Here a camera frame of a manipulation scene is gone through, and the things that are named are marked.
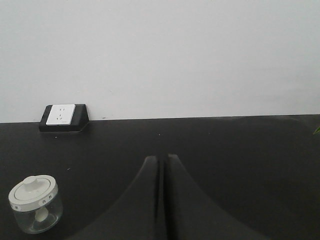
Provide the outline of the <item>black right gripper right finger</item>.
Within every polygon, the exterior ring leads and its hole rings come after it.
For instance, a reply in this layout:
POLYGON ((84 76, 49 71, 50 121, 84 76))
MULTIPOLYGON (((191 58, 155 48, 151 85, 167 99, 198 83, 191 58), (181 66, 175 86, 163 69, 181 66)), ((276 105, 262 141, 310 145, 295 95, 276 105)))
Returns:
POLYGON ((163 169, 164 213, 170 240, 266 240, 204 193, 178 155, 169 154, 163 169))

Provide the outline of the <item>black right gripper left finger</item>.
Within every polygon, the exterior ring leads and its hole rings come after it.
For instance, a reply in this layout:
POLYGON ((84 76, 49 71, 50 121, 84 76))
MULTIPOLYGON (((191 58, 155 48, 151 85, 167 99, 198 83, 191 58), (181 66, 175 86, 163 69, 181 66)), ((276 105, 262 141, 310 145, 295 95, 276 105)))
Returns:
POLYGON ((159 201, 160 163, 147 156, 125 192, 70 240, 153 240, 159 201))

